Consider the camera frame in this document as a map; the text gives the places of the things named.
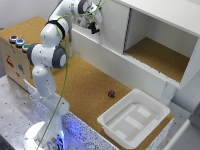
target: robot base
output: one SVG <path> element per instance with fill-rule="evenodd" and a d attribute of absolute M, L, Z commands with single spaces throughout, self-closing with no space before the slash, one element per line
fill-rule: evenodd
<path fill-rule="evenodd" d="M 42 128 L 44 122 L 39 122 L 33 125 L 28 129 L 24 136 L 24 149 L 25 150 L 36 150 L 38 147 L 38 143 L 35 141 L 35 136 L 37 135 L 38 131 Z M 69 143 L 69 138 L 65 138 L 65 142 Z M 38 150 L 50 150 L 49 148 L 41 148 L 39 147 Z"/>

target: white robotic arm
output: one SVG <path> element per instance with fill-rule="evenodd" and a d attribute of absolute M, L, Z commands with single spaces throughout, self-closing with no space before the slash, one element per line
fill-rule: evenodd
<path fill-rule="evenodd" d="M 91 0 L 60 0 L 58 6 L 55 8 L 49 21 L 41 32 L 42 44 L 31 44 L 27 50 L 27 56 L 30 63 L 34 66 L 32 71 L 33 80 L 37 89 L 35 97 L 48 108 L 48 113 L 45 114 L 45 124 L 37 133 L 36 141 L 41 141 L 41 146 L 48 149 L 48 143 L 54 142 L 55 139 L 62 139 L 62 144 L 59 145 L 62 149 L 66 148 L 64 137 L 61 136 L 62 131 L 62 115 L 69 110 L 68 102 L 62 98 L 61 103 L 52 119 L 54 111 L 56 110 L 60 96 L 55 93 L 56 84 L 50 68 L 62 68 L 67 60 L 65 50 L 59 45 L 60 41 L 65 37 L 69 30 L 67 21 L 62 18 L 64 15 L 81 15 L 85 13 L 93 13 L 98 23 L 102 22 L 102 16 L 99 10 L 96 11 L 97 6 Z M 93 17 L 90 16 L 88 20 L 89 25 L 94 22 L 90 21 Z"/>

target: cable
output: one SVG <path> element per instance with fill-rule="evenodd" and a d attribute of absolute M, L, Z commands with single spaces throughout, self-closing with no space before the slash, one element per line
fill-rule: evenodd
<path fill-rule="evenodd" d="M 97 9 L 96 9 L 95 11 L 93 11 L 93 12 L 95 12 L 95 15 L 96 15 L 97 10 L 99 10 L 99 9 L 104 5 L 105 2 L 106 2 L 106 0 L 104 0 L 103 3 L 102 3 L 100 6 L 98 6 Z M 87 14 L 81 14 L 81 15 L 64 15 L 64 16 L 59 17 L 58 20 L 60 20 L 60 19 L 63 18 L 63 17 L 69 17 L 69 16 L 86 16 L 86 15 L 90 15 L 90 14 L 92 14 L 93 12 L 90 12 L 90 13 L 87 13 Z M 66 45 L 65 45 L 64 42 L 63 42 L 63 39 L 62 39 L 62 37 L 61 37 L 61 35 L 60 35 L 60 32 L 59 32 L 59 30 L 58 30 L 57 25 L 56 25 L 56 30 L 57 30 L 57 32 L 58 32 L 60 38 L 61 38 L 61 42 L 62 42 L 62 44 L 64 45 L 65 54 L 66 54 L 66 57 L 67 57 L 67 61 L 66 61 L 65 81 L 64 81 L 64 85 L 63 85 L 62 93 L 61 93 L 60 99 L 59 99 L 59 101 L 58 101 L 58 104 L 56 105 L 56 108 L 55 108 L 55 110 L 54 110 L 54 112 L 53 112 L 53 115 L 52 115 L 52 117 L 51 117 L 51 119 L 50 119 L 50 121 L 49 121 L 49 123 L 48 123 L 48 125 L 47 125 L 47 128 L 45 129 L 45 132 L 44 132 L 44 134 L 43 134 L 43 136 L 42 136 L 42 139 L 40 140 L 40 142 L 39 142 L 38 147 L 37 147 L 36 150 L 38 150 L 39 146 L 41 145 L 41 143 L 42 143 L 42 141 L 43 141 L 43 139 L 44 139 L 44 136 L 46 135 L 46 132 L 47 132 L 47 130 L 48 130 L 50 124 L 51 124 L 51 121 L 52 121 L 52 119 L 53 119 L 53 117 L 54 117 L 54 115 L 55 115 L 55 113 L 56 113 L 56 111 L 57 111 L 57 109 L 58 109 L 58 106 L 59 106 L 60 101 L 61 101 L 61 99 L 62 99 L 62 97 L 63 97 L 63 94 L 64 94 L 64 90 L 65 90 L 65 86 L 66 86 L 66 81 L 67 81 L 67 72 L 68 72 L 68 56 L 67 56 L 67 52 L 66 52 Z"/>

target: white wall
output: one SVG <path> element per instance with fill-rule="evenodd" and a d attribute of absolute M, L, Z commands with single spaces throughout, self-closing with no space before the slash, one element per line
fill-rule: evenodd
<path fill-rule="evenodd" d="M 181 89 L 177 90 L 173 102 L 192 112 L 200 102 L 200 71 Z"/>
<path fill-rule="evenodd" d="M 6 28 L 35 16 L 47 20 L 58 0 L 0 0 L 0 28 Z"/>

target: wooden work surface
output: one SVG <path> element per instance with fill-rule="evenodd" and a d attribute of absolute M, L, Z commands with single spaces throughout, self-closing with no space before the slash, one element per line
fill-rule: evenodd
<path fill-rule="evenodd" d="M 0 36 L 8 39 L 10 35 L 17 34 L 20 38 L 26 39 L 27 43 L 41 43 L 39 35 L 45 23 L 46 21 L 42 18 L 35 17 L 9 27 L 9 30 L 4 29 L 7 32 L 0 31 Z M 27 31 L 27 34 L 28 32 L 31 33 L 31 35 L 28 34 L 29 36 L 27 36 L 24 32 L 21 34 L 20 29 Z M 69 102 L 70 111 L 120 150 L 123 150 L 121 146 L 104 133 L 102 126 L 97 122 L 97 117 L 128 94 L 131 89 L 76 55 L 69 58 L 68 64 L 67 83 L 63 97 Z M 64 85 L 66 68 L 51 69 L 51 71 L 57 85 L 56 92 L 60 95 Z M 115 91 L 114 98 L 108 97 L 108 91 L 110 90 Z M 136 150 L 146 149 L 172 119 L 173 115 L 168 115 Z"/>
<path fill-rule="evenodd" d="M 190 60 L 188 57 L 147 37 L 126 50 L 125 53 L 178 82 L 181 82 Z"/>

